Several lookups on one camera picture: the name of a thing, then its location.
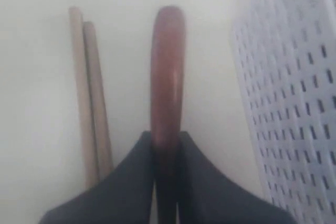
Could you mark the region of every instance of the perforated plastic wall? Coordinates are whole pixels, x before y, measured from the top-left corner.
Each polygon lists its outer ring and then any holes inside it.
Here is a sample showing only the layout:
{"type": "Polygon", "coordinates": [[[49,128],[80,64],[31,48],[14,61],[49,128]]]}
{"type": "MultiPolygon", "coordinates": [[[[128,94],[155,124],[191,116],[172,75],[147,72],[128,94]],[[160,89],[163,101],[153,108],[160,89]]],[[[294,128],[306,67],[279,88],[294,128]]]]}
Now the perforated plastic wall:
{"type": "Polygon", "coordinates": [[[236,67],[266,196],[299,223],[336,223],[335,0],[255,0],[236,67]]]}

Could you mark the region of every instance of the wooden handle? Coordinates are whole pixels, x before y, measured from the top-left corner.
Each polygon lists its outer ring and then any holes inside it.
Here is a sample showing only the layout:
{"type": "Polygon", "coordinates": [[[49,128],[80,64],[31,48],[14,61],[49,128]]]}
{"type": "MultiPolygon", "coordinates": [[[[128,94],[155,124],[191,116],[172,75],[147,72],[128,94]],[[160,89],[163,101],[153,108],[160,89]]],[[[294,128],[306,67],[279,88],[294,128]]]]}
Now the wooden handle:
{"type": "Polygon", "coordinates": [[[112,172],[113,167],[96,30],[92,22],[84,22],[84,39],[95,122],[94,133],[96,135],[99,176],[100,180],[103,180],[112,172]]]}
{"type": "Polygon", "coordinates": [[[185,21],[175,6],[156,17],[151,56],[151,130],[159,224],[175,223],[174,161],[181,125],[185,21]]]}
{"type": "Polygon", "coordinates": [[[86,187],[91,188],[99,182],[99,175],[84,48],[83,19],[81,11],[76,7],[69,9],[69,16],[73,60],[75,63],[79,123],[86,171],[86,187]]]}

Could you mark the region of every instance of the dark wooden handle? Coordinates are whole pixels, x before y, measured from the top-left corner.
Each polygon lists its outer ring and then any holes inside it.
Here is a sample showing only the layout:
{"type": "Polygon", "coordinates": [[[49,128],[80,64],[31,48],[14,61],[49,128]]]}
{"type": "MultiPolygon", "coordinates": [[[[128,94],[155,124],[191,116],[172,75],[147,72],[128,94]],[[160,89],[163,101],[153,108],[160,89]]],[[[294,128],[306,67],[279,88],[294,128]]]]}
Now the dark wooden handle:
{"type": "Polygon", "coordinates": [[[156,17],[151,59],[151,130],[159,223],[175,223],[174,161],[181,125],[185,21],[175,6],[156,17]]]}

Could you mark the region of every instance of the wooden dowel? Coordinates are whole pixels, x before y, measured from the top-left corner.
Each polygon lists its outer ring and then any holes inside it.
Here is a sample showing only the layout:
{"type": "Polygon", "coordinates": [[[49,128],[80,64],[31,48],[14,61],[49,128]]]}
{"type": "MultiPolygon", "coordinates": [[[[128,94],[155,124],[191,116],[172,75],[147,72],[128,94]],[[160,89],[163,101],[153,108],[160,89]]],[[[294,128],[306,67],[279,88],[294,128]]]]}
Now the wooden dowel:
{"type": "Polygon", "coordinates": [[[113,166],[96,30],[92,22],[84,22],[84,41],[89,69],[92,111],[95,122],[94,132],[96,135],[99,176],[100,180],[103,180],[112,172],[113,166]]]}
{"type": "Polygon", "coordinates": [[[69,8],[69,16],[86,187],[91,188],[99,182],[99,174],[84,48],[83,19],[81,11],[77,7],[69,8]]]}
{"type": "Polygon", "coordinates": [[[176,222],[175,155],[179,144],[185,21],[174,6],[156,17],[151,56],[151,130],[159,224],[176,222]]]}

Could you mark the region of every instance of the white surface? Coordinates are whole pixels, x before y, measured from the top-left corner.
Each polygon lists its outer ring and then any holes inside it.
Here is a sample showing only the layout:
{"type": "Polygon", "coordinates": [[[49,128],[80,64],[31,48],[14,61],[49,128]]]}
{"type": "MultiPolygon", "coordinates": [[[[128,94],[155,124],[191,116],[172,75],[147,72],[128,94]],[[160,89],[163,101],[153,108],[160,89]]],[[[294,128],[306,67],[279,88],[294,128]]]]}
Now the white surface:
{"type": "Polygon", "coordinates": [[[298,223],[336,223],[334,0],[255,0],[234,29],[267,198],[298,223]]]}
{"type": "Polygon", "coordinates": [[[228,44],[248,0],[0,0],[0,216],[36,223],[84,189],[67,9],[97,29],[114,163],[149,129],[152,26],[162,5],[188,20],[183,129],[261,195],[228,44]]]}

